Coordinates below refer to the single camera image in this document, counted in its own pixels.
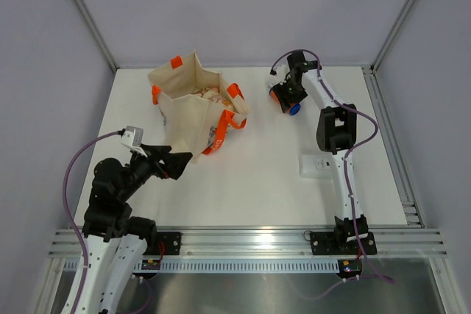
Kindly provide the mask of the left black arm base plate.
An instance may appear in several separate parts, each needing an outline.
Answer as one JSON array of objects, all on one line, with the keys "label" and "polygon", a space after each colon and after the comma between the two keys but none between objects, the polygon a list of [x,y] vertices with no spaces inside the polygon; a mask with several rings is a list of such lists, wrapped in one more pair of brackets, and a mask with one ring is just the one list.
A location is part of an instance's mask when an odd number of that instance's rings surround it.
[{"label": "left black arm base plate", "polygon": [[181,241],[181,232],[156,232],[148,239],[144,255],[157,256],[163,251],[164,256],[177,256],[180,254]]}]

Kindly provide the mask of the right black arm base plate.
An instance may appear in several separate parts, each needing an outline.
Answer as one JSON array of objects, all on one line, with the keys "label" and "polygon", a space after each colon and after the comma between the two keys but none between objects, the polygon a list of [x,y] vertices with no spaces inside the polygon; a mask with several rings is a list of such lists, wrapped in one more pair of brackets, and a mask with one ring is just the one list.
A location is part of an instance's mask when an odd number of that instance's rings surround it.
[{"label": "right black arm base plate", "polygon": [[[312,232],[308,231],[309,243],[313,255],[359,255],[361,249],[356,238],[354,240],[340,244],[333,232]],[[376,255],[378,253],[375,238],[369,232],[365,238],[360,239],[366,255]]]}]

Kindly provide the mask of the cream pump bottle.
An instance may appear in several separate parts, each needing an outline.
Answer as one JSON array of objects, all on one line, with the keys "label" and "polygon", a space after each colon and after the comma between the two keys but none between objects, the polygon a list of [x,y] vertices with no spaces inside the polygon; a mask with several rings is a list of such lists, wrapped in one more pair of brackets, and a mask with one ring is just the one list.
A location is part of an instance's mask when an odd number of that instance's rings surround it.
[{"label": "cream pump bottle", "polygon": [[209,104],[209,107],[214,111],[236,111],[235,105],[229,99],[229,96],[226,93],[223,93],[222,90],[218,87],[200,88],[199,90],[194,90],[193,92],[191,92],[191,95],[203,99]]}]

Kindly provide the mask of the canvas bag orange handles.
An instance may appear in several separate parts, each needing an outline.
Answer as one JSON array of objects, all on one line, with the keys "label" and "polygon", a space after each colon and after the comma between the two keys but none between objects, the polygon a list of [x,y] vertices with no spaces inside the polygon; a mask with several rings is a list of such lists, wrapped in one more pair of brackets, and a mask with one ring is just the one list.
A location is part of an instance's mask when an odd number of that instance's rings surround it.
[{"label": "canvas bag orange handles", "polygon": [[[218,71],[202,67],[195,51],[176,56],[148,74],[152,103],[163,117],[166,144],[173,152],[190,152],[191,162],[220,149],[229,132],[246,126],[250,106],[237,83],[228,83]],[[214,111],[191,92],[218,87],[235,105],[235,112]]]}]

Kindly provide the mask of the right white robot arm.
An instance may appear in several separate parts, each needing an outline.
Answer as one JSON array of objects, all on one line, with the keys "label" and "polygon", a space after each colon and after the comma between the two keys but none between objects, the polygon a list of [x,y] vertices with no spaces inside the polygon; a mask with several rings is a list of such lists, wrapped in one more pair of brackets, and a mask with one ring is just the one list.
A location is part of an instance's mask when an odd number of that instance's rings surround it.
[{"label": "right white robot arm", "polygon": [[277,75],[276,66],[281,59],[288,62],[288,71],[276,85],[269,89],[270,96],[283,113],[294,115],[300,103],[307,97],[319,108],[316,142],[319,150],[326,153],[333,185],[340,204],[339,214],[334,217],[335,226],[327,234],[340,252],[365,256],[364,247],[369,244],[369,227],[360,202],[356,196],[353,178],[352,152],[357,138],[358,111],[354,104],[340,102],[331,86],[324,80],[322,65],[317,55],[309,61],[305,54],[315,55],[306,49],[295,49],[276,59],[270,69]]}]

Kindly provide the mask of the orange blue spray bottle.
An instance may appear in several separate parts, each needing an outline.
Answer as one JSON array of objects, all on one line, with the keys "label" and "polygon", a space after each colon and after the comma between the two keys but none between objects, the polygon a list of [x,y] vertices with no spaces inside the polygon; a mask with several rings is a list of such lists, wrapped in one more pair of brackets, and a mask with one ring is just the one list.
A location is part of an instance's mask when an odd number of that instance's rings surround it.
[{"label": "orange blue spray bottle", "polygon": [[279,108],[281,109],[282,113],[284,114],[289,114],[289,115],[296,115],[300,109],[301,109],[301,104],[296,103],[296,104],[291,104],[289,107],[285,107],[280,103],[279,98],[276,96],[274,92],[274,84],[269,84],[268,89],[269,89],[269,95],[272,97],[272,99],[277,103]]}]

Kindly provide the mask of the white rectangular lotion bottle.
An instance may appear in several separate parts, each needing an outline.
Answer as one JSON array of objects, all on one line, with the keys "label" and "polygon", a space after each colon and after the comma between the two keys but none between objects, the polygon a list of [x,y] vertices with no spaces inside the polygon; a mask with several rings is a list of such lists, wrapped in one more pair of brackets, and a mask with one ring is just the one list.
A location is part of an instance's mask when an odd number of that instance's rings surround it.
[{"label": "white rectangular lotion bottle", "polygon": [[302,154],[299,158],[300,176],[305,179],[332,179],[330,159],[324,155]]}]

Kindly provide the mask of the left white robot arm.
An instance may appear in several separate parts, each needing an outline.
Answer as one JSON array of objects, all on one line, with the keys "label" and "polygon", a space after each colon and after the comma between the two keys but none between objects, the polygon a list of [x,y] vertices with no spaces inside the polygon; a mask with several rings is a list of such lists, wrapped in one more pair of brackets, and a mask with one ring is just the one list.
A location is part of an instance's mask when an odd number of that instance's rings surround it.
[{"label": "left white robot arm", "polygon": [[145,145],[126,165],[115,158],[96,165],[84,224],[76,231],[79,266],[63,313],[116,313],[138,260],[163,250],[155,221],[132,215],[128,200],[154,176],[179,179],[191,158],[170,146]]}]

